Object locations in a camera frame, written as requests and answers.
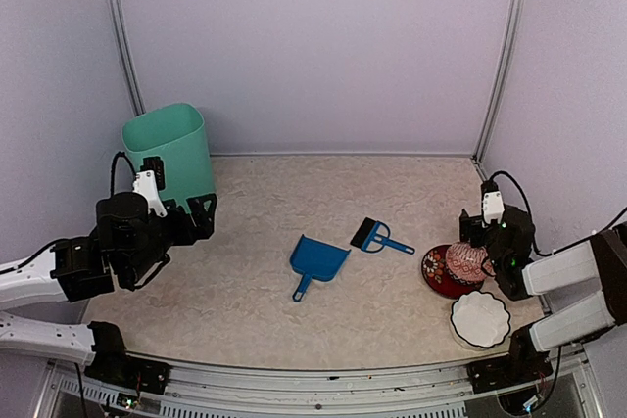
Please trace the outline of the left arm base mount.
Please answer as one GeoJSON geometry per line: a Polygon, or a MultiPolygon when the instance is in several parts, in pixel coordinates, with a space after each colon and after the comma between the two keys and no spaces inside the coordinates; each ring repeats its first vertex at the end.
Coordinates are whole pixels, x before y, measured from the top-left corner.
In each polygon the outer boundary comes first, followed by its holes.
{"type": "Polygon", "coordinates": [[[84,368],[85,375],[103,383],[139,393],[163,395],[170,366],[162,361],[131,356],[126,351],[118,326],[92,321],[87,328],[93,335],[93,360],[84,368]]]}

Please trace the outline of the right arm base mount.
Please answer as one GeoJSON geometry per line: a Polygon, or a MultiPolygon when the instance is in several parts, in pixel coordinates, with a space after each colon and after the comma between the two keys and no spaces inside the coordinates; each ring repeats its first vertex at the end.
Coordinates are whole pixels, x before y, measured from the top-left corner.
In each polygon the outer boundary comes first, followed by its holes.
{"type": "Polygon", "coordinates": [[[525,326],[512,334],[507,354],[472,361],[466,366],[475,394],[537,381],[554,373],[549,353],[536,350],[530,329],[525,326]]]}

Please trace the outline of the teal plastic waste bin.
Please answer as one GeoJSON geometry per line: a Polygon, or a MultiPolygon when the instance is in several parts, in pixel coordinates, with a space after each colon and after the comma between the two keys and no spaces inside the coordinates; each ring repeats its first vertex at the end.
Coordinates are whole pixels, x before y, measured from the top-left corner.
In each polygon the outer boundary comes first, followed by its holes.
{"type": "Polygon", "coordinates": [[[163,201],[190,212],[190,199],[216,190],[204,118],[192,105],[171,104],[132,119],[122,128],[122,142],[136,167],[149,157],[163,161],[163,201]]]}

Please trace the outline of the blue hand brush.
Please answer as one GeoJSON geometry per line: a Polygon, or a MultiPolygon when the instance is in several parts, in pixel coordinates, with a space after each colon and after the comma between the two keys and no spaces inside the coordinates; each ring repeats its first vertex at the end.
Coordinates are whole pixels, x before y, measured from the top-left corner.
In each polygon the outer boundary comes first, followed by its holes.
{"type": "Polygon", "coordinates": [[[393,240],[390,227],[382,221],[366,217],[350,241],[350,245],[367,254],[377,254],[390,248],[414,255],[415,248],[393,240]]]}

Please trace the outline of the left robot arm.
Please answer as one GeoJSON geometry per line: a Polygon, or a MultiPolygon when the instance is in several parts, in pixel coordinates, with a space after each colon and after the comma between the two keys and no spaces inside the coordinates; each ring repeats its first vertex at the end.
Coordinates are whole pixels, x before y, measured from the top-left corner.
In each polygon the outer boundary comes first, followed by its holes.
{"type": "Polygon", "coordinates": [[[215,231],[217,195],[169,201],[164,214],[136,193],[99,201],[96,226],[84,237],[54,240],[1,267],[1,348],[94,366],[119,384],[137,373],[121,331],[108,322],[59,324],[19,317],[13,309],[42,302],[81,302],[115,289],[145,288],[169,264],[169,249],[192,246],[215,231]]]}

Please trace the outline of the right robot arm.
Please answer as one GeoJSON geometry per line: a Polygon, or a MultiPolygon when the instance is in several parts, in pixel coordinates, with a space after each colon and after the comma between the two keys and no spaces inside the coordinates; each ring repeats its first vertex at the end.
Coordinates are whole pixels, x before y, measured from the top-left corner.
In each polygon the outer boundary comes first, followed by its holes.
{"type": "Polygon", "coordinates": [[[451,308],[452,335],[465,348],[489,349],[510,335],[513,352],[501,372],[513,383],[524,381],[540,363],[539,353],[626,323],[626,224],[605,228],[562,251],[519,267],[510,256],[495,273],[513,287],[499,285],[513,301],[560,290],[590,279],[601,287],[589,296],[516,331],[504,302],[490,293],[461,296],[451,308]]]}

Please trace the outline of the blue dustpan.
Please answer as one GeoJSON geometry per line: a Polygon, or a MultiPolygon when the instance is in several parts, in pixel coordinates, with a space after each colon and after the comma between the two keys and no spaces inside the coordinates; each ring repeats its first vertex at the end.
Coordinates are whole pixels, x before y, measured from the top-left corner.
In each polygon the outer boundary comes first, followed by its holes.
{"type": "Polygon", "coordinates": [[[290,255],[292,270],[301,276],[292,295],[293,302],[300,302],[312,280],[329,282],[334,279],[348,259],[351,251],[335,247],[302,235],[290,255]]]}

